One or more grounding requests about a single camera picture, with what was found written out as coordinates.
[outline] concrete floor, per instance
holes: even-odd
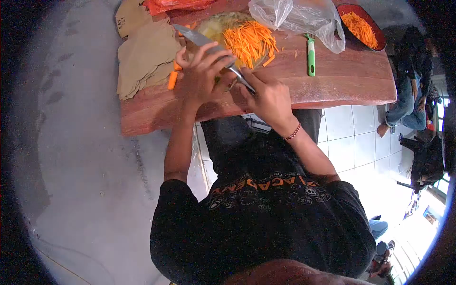
[[[419,24],[403,0],[359,2],[381,28]],[[169,132],[119,135],[118,5],[56,2],[16,77],[14,187],[32,243],[61,284],[169,283],[149,252]],[[206,196],[197,151],[188,184]]]

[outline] cardboard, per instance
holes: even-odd
[[[123,0],[117,9],[115,19],[120,37],[126,37],[138,30],[151,18],[141,0]]]
[[[147,22],[119,47],[117,94],[121,100],[133,98],[138,90],[160,82],[171,72],[181,45],[168,20]]]

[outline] orange plastic bag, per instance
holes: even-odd
[[[215,0],[145,0],[143,6],[149,8],[151,16],[163,13],[169,10],[203,10],[206,9]]]

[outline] fingers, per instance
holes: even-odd
[[[214,86],[213,92],[225,92],[228,89],[228,86],[236,78],[236,74],[233,72],[227,72],[220,78],[220,81]]]
[[[183,47],[180,51],[176,52],[176,63],[179,64],[182,68],[187,68],[190,66],[190,63],[184,59],[186,47]]]
[[[192,61],[192,64],[193,65],[197,65],[200,63],[204,53],[210,49],[211,47],[215,47],[216,45],[218,45],[218,42],[216,41],[213,41],[211,43],[208,43],[208,44],[205,44],[204,46],[201,46],[198,51],[196,52],[195,56],[193,57],[193,61]]]
[[[227,62],[227,64],[228,64],[228,63],[234,61],[234,58],[231,56],[232,54],[233,54],[233,52],[231,50],[225,50],[225,49],[218,51],[216,53],[210,54],[198,64],[198,67],[206,69],[206,68],[210,67],[220,57],[224,57],[223,59],[228,58],[229,59]]]
[[[212,67],[211,70],[214,74],[219,73],[225,66],[233,63],[235,60],[234,56],[225,56],[218,62],[216,62]]]
[[[258,92],[264,89],[263,81],[259,80],[249,68],[241,68],[242,75],[244,76],[245,80],[252,85],[252,87]]]
[[[253,95],[247,90],[247,87],[245,87],[245,85],[241,83],[236,83],[234,87],[237,88],[238,91],[242,94],[244,99],[247,101],[247,105],[249,105],[251,109],[254,109],[255,99]]]

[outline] bare foot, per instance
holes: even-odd
[[[381,138],[383,138],[383,136],[386,134],[386,132],[387,132],[388,130],[389,130],[389,127],[388,127],[385,123],[383,123],[383,124],[381,124],[380,126],[378,126],[378,128],[377,128],[377,134],[378,134]]]

